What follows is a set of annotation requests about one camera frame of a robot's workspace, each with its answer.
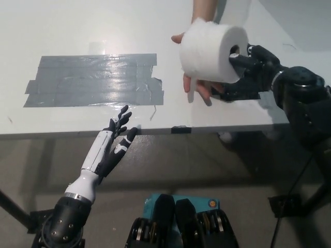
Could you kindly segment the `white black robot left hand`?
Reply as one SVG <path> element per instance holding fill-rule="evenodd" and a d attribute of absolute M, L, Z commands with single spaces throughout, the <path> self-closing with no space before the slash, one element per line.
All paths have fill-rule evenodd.
<path fill-rule="evenodd" d="M 131 128 L 115 148 L 111 148 L 115 139 L 127 130 L 125 124 L 132 115 L 128 109 L 127 105 L 122 107 L 119 114 L 110 119 L 109 126 L 98 133 L 83 162 L 79 177 L 65 190 L 66 197 L 94 203 L 96 187 L 121 161 L 137 134 L 138 129 Z"/>

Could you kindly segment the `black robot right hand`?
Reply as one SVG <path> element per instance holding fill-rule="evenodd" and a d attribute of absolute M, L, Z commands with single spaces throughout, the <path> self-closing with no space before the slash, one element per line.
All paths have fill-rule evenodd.
<path fill-rule="evenodd" d="M 271 81 L 279 72 L 279 59 L 266 48 L 249 44 L 247 53 L 232 52 L 229 55 L 229 62 L 239 73 L 239 80 L 233 84 L 223 83 L 220 98 L 226 102 L 259 99 L 259 93 L 270 90 Z"/>

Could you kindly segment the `person's bare hand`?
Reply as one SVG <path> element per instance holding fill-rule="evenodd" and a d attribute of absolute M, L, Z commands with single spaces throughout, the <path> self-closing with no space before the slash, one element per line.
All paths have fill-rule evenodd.
<path fill-rule="evenodd" d="M 191 91 L 191 85 L 192 82 L 195 84 L 195 91 L 201 96 L 203 101 L 205 102 L 206 105 L 210 106 L 211 103 L 211 96 L 212 96 L 212 88 L 219 92 L 223 92 L 223 88 L 220 84 L 218 83 L 213 83 L 209 81 L 204 81 L 204 80 L 196 80 L 188 77 L 185 73 L 183 75 L 183 88 L 184 92 L 189 94 Z"/>

